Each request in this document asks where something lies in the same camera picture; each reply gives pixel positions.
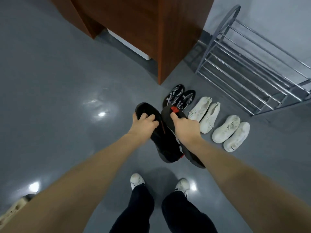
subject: wooden cabinet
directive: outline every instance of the wooden cabinet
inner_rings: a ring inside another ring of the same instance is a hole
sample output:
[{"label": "wooden cabinet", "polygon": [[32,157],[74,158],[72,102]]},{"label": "wooden cabinet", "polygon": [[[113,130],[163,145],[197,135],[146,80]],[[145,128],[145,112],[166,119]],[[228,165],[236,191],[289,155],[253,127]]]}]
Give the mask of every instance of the wooden cabinet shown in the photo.
[{"label": "wooden cabinet", "polygon": [[110,29],[158,62],[161,84],[199,39],[214,0],[52,0],[92,38]]}]

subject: forearm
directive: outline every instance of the forearm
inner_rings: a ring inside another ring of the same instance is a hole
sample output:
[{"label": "forearm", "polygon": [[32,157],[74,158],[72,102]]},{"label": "forearm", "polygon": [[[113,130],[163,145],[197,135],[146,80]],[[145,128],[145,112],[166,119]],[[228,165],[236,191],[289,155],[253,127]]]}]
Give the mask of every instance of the forearm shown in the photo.
[{"label": "forearm", "polygon": [[255,169],[206,141],[189,146],[254,232],[306,232],[310,208]]},{"label": "forearm", "polygon": [[82,232],[117,170],[139,145],[135,136],[124,135],[72,168],[30,201],[3,232]]}]

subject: shoe rack rail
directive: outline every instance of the shoe rack rail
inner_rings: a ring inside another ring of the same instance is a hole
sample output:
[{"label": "shoe rack rail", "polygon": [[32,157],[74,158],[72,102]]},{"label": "shoe rack rail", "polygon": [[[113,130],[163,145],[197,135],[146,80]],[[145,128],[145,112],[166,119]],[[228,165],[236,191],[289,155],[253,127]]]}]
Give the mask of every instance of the shoe rack rail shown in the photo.
[{"label": "shoe rack rail", "polygon": [[[295,62],[296,66],[299,64],[299,68],[305,67],[303,71],[309,75],[311,68],[236,19],[240,8],[240,5],[233,7],[219,24],[196,73],[222,90],[252,116],[311,99],[310,91],[304,88],[311,83],[310,77],[278,55],[286,55],[290,62]],[[266,45],[271,45],[271,48],[267,49],[264,47]],[[303,79],[302,83],[295,83],[276,65],[281,65],[286,71],[293,71],[293,74]]]}]

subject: black pants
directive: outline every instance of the black pants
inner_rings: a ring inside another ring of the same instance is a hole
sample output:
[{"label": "black pants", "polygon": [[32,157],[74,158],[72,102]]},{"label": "black pants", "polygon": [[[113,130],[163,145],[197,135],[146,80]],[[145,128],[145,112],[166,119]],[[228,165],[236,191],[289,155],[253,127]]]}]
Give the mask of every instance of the black pants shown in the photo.
[{"label": "black pants", "polygon": [[[154,200],[144,185],[134,188],[128,207],[118,217],[110,233],[149,232],[149,218],[154,210]],[[217,232],[209,217],[190,203],[181,191],[169,194],[162,202],[162,212],[173,233]]]}]

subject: glossy floor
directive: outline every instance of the glossy floor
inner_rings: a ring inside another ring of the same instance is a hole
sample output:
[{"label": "glossy floor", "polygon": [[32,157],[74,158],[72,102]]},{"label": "glossy floor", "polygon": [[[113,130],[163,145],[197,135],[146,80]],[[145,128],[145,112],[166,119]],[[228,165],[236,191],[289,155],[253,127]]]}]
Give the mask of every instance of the glossy floor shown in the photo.
[{"label": "glossy floor", "polygon": [[[202,96],[221,103],[216,127],[230,114],[248,121],[249,137],[232,155],[311,203],[310,107],[249,118],[195,75],[186,60],[159,86],[156,62],[145,61],[107,32],[92,40],[48,0],[0,0],[0,27],[1,213],[126,133],[138,103],[160,110],[179,83],[197,91],[195,103]],[[211,141],[211,132],[203,137]],[[134,172],[145,178],[155,197],[150,232],[169,232],[160,205],[182,177],[191,183],[189,200],[219,232],[250,232],[206,170],[186,158],[162,162],[151,141],[121,167],[85,232],[109,231],[127,206]]]}]

